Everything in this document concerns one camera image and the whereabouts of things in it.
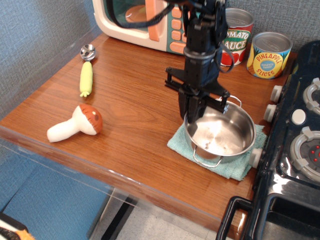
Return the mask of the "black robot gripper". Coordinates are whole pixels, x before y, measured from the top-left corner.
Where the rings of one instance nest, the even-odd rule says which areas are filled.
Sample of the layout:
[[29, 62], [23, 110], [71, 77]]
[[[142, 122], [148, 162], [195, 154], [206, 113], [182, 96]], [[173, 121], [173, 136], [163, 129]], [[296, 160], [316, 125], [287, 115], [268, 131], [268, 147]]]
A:
[[222, 49], [199, 53], [184, 49], [184, 68], [166, 68], [165, 85], [178, 92], [182, 119], [187, 113], [188, 123], [204, 115], [206, 106], [221, 113], [228, 111], [230, 93], [218, 83], [221, 70]]

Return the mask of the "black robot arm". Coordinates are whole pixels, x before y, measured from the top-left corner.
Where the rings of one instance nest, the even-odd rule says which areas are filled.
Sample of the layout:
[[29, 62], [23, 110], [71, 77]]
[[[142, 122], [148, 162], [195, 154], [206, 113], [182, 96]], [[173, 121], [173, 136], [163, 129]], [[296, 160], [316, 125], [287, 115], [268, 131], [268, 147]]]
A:
[[231, 95], [218, 77], [229, 26], [223, 0], [190, 0], [183, 5], [182, 16], [184, 68], [168, 67], [165, 85], [178, 92], [180, 115], [191, 124], [203, 117], [207, 107], [222, 114], [228, 110]]

